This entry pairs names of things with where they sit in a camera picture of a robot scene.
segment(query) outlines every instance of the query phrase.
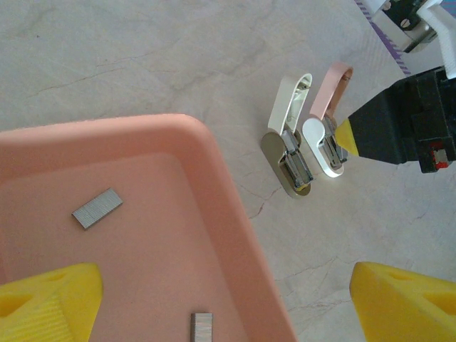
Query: screw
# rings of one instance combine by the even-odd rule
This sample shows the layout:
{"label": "screw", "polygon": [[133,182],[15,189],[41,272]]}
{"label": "screw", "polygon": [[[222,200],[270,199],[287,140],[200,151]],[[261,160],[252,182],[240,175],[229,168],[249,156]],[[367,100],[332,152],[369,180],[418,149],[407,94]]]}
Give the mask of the screw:
{"label": "screw", "polygon": [[400,27],[406,29],[407,27],[410,26],[410,20],[408,19],[404,19],[400,22]]}
{"label": "screw", "polygon": [[384,11],[389,11],[391,8],[391,1],[385,2],[385,4],[382,7],[382,10]]}

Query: pink plastic bin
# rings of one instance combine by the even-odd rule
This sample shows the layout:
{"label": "pink plastic bin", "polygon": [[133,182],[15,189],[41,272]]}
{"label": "pink plastic bin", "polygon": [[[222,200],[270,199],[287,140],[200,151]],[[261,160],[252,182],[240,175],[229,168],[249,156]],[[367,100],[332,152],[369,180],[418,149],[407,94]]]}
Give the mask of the pink plastic bin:
{"label": "pink plastic bin", "polygon": [[[89,230],[71,213],[112,187]],[[104,295],[91,341],[296,341],[215,139],[186,115],[0,133],[0,281],[91,261]]]}

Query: gray floor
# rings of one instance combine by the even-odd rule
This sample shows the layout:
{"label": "gray floor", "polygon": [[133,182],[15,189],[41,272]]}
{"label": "gray floor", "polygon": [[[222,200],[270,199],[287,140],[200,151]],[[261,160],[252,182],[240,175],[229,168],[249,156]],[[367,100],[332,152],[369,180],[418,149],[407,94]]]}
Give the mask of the gray floor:
{"label": "gray floor", "polygon": [[364,341],[356,261],[456,280],[456,168],[352,158],[287,197],[259,148],[283,74],[355,73],[339,122],[403,77],[353,0],[6,0],[0,130],[186,113],[215,134],[301,341]]}

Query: marble surface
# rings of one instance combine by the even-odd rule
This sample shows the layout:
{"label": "marble surface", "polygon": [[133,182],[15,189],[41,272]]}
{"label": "marble surface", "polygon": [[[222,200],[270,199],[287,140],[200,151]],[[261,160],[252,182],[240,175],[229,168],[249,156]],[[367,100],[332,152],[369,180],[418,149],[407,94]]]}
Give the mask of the marble surface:
{"label": "marble surface", "polygon": [[283,74],[355,73],[336,117],[403,75],[352,0],[6,0],[0,130],[175,113],[217,137],[300,341],[364,341],[356,261],[456,280],[456,167],[433,175],[353,157],[289,198],[261,153]]}

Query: yellow tip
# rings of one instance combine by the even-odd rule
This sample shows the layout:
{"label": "yellow tip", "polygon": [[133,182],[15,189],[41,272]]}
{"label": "yellow tip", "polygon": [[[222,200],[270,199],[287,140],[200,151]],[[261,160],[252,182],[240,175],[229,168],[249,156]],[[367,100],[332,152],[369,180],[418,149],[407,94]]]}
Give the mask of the yellow tip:
{"label": "yellow tip", "polygon": [[346,119],[336,128],[337,145],[345,148],[352,155],[359,155],[350,121]]}

